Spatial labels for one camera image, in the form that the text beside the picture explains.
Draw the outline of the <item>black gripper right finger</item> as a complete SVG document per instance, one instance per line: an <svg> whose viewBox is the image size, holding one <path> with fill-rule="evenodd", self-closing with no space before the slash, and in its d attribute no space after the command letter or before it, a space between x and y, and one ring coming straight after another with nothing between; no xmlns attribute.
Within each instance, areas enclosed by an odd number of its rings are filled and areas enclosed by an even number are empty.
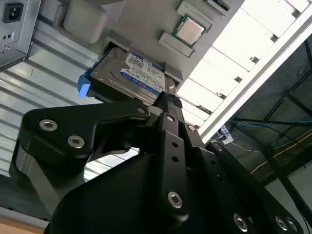
<svg viewBox="0 0 312 234"><path fill-rule="evenodd" d="M219 143L204 144L171 95L206 234L302 234L299 222Z"/></svg>

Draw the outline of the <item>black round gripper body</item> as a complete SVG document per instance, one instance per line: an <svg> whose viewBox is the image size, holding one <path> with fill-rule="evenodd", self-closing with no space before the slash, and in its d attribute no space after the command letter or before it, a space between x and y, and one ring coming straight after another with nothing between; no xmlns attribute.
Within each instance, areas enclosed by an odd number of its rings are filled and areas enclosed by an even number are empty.
<svg viewBox="0 0 312 234"><path fill-rule="evenodd" d="M228 234L222 183L184 156L138 155L67 194L48 234Z"/></svg>

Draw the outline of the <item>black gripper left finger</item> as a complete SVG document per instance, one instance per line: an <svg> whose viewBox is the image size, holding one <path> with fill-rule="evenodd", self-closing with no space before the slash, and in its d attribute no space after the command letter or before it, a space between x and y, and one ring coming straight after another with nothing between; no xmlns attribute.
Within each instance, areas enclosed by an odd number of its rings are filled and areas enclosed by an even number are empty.
<svg viewBox="0 0 312 234"><path fill-rule="evenodd" d="M185 158L171 95L161 93L151 106L134 98L29 111L11 168L53 216L71 191L138 155Z"/></svg>

